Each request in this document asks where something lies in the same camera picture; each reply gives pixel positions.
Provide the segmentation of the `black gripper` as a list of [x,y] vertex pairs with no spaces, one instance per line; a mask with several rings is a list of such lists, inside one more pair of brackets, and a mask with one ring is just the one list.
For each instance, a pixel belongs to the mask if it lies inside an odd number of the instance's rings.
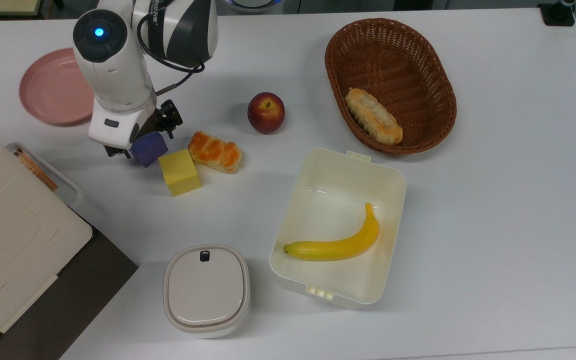
[[162,107],[155,109],[153,114],[139,121],[147,114],[144,109],[129,115],[121,115],[115,118],[106,118],[103,124],[112,131],[128,130],[128,145],[130,148],[120,149],[105,145],[105,151],[109,157],[124,154],[127,159],[156,159],[164,155],[169,149],[163,139],[162,132],[167,133],[169,139],[174,139],[174,130],[182,125],[183,119],[178,109],[171,100],[164,101]]

